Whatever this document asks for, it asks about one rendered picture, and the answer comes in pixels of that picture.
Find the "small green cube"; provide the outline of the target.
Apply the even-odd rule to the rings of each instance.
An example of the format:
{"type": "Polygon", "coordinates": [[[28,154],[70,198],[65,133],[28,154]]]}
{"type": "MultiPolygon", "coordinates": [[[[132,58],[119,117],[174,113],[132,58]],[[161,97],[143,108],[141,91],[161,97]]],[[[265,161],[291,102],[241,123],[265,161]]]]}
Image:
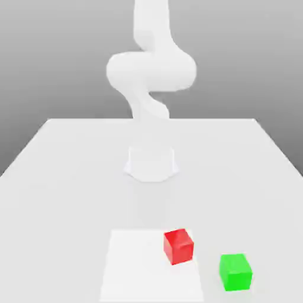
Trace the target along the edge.
{"type": "Polygon", "coordinates": [[[219,274],[225,291],[249,290],[253,271],[243,253],[222,254],[219,274]]]}

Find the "small red cube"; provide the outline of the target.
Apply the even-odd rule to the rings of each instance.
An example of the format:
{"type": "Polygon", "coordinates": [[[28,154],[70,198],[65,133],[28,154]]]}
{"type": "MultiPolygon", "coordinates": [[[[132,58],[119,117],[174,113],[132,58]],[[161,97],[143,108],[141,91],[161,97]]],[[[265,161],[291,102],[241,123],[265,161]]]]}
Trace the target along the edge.
{"type": "Polygon", "coordinates": [[[194,241],[186,229],[180,228],[163,234],[163,250],[171,265],[193,259],[194,241]]]}

